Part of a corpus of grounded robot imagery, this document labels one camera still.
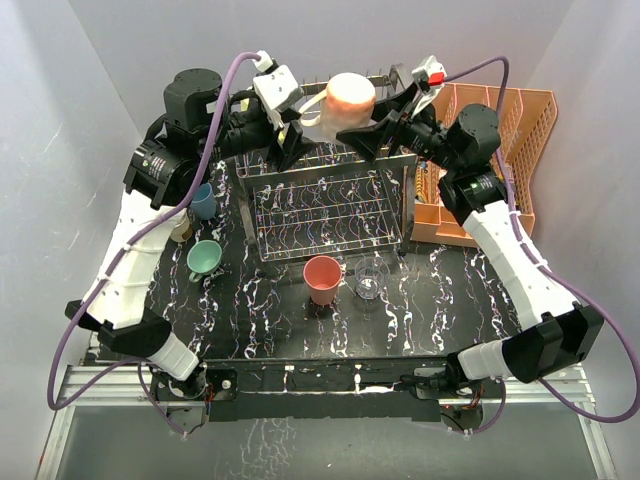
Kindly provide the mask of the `yellow-green faceted mug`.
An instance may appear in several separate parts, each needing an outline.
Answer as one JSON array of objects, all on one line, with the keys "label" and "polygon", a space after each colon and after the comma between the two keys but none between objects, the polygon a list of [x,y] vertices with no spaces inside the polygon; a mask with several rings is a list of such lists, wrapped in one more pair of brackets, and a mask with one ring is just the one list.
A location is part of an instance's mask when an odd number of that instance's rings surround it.
[{"label": "yellow-green faceted mug", "polygon": [[242,117],[242,126],[240,127],[242,144],[248,150],[269,148],[274,141],[282,144],[288,131],[288,124],[300,118],[300,113],[295,107],[288,108],[282,113],[284,127],[274,128],[258,98],[242,100],[240,115]]}]

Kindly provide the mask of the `clear glass cup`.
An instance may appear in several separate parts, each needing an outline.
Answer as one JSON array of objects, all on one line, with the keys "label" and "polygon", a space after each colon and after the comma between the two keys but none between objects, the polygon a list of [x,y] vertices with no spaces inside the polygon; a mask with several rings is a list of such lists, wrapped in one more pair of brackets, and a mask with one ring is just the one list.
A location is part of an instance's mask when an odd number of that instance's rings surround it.
[{"label": "clear glass cup", "polygon": [[388,282],[390,270],[381,257],[368,257],[355,266],[355,290],[365,300],[377,298]]}]

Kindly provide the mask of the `blue plastic cup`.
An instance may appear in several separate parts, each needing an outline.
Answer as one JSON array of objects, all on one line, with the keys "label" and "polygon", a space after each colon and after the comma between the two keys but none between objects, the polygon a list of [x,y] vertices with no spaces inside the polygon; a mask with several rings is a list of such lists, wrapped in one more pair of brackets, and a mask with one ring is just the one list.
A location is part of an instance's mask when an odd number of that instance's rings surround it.
[{"label": "blue plastic cup", "polygon": [[213,187],[209,182],[198,187],[191,200],[190,208],[194,215],[201,220],[211,220],[216,216],[217,202]]}]

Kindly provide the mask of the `cream and brown cup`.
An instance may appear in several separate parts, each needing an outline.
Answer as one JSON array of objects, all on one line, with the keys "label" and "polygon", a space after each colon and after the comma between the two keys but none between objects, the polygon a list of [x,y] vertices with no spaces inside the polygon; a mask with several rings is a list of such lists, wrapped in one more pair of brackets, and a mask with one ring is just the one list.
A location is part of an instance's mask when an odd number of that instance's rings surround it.
[{"label": "cream and brown cup", "polygon": [[175,243],[184,243],[191,238],[192,234],[191,220],[188,211],[184,210],[182,217],[170,234],[170,239]]}]

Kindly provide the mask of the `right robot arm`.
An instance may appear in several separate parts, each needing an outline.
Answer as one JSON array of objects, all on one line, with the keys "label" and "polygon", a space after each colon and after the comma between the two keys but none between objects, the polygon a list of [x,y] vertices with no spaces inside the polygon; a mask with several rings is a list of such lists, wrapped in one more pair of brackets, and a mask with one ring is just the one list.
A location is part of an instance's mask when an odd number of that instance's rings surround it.
[{"label": "right robot arm", "polygon": [[495,110],[465,106],[450,127],[433,118],[395,110],[380,122],[338,133],[340,142],[368,161],[383,145],[405,147],[445,169],[440,198],[455,221],[482,250],[516,308],[520,333],[450,354],[438,375],[441,385],[466,397],[489,377],[523,383],[586,359],[604,319],[567,288],[541,272],[527,251],[533,245],[509,209],[504,183],[490,165],[501,144]]}]

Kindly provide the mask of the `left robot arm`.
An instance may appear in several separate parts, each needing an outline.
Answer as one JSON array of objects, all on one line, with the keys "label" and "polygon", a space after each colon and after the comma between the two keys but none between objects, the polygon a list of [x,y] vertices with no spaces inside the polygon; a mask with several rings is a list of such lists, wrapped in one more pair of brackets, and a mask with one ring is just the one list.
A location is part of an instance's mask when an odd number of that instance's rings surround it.
[{"label": "left robot arm", "polygon": [[307,152],[296,103],[303,90],[286,65],[259,68],[230,94],[217,72],[179,72],[163,92],[165,111],[148,128],[124,177],[116,227],[89,291],[66,307],[72,327],[97,333],[109,350],[143,359],[182,397],[206,387],[201,360],[168,320],[146,307],[154,272],[213,160],[265,149],[277,160]]}]

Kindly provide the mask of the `green ceramic cup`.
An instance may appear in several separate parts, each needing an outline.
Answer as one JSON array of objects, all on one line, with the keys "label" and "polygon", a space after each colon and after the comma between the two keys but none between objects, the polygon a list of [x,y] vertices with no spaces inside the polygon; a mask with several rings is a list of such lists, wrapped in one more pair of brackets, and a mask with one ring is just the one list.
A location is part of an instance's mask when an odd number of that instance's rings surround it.
[{"label": "green ceramic cup", "polygon": [[189,281],[197,283],[205,276],[213,274],[219,267],[222,247],[214,240],[196,242],[187,254],[187,266],[190,270]]}]

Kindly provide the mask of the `pink and cream mug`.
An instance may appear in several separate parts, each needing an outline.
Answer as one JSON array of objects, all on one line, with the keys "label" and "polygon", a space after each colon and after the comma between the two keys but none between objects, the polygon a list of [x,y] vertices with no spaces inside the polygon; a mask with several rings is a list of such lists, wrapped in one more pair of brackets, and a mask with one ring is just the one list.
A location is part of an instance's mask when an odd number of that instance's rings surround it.
[{"label": "pink and cream mug", "polygon": [[334,142],[339,132],[366,127],[375,103],[376,89],[367,77],[343,72],[300,107],[300,124],[319,127],[323,137]]}]

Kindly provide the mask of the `pink plastic cup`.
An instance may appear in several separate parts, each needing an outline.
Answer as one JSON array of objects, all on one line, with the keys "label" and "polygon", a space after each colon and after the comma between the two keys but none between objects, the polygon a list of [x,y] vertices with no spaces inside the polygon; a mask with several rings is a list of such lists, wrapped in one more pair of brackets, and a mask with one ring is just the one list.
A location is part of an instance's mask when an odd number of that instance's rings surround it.
[{"label": "pink plastic cup", "polygon": [[304,265],[303,278],[311,300],[317,305],[326,306],[334,300],[341,283],[341,266],[332,257],[315,256]]}]

